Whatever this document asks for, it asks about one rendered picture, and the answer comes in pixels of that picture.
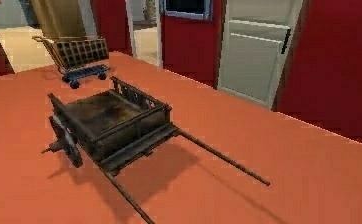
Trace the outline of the white room door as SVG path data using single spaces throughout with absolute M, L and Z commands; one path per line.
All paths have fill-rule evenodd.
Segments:
M 227 0 L 218 88 L 273 105 L 303 0 Z M 281 54 L 287 29 L 291 36 Z

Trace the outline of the dark wooden hand cart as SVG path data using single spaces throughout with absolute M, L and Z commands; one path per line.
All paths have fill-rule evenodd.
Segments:
M 155 224 L 116 181 L 119 172 L 172 137 L 182 136 L 257 181 L 270 182 L 187 133 L 171 121 L 172 107 L 123 80 L 112 77 L 113 87 L 95 95 L 63 103 L 50 93 L 49 117 L 56 135 L 49 152 L 64 151 L 71 164 L 83 165 L 84 151 L 147 224 Z

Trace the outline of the brown shopping cart blue base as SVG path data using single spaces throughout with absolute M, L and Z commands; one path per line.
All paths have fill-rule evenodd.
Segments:
M 78 89 L 79 80 L 96 75 L 100 80 L 107 78 L 110 69 L 102 60 L 109 58 L 105 38 L 102 37 L 59 37 L 49 39 L 33 36 L 33 40 L 42 43 L 52 57 L 62 81 L 72 89 Z

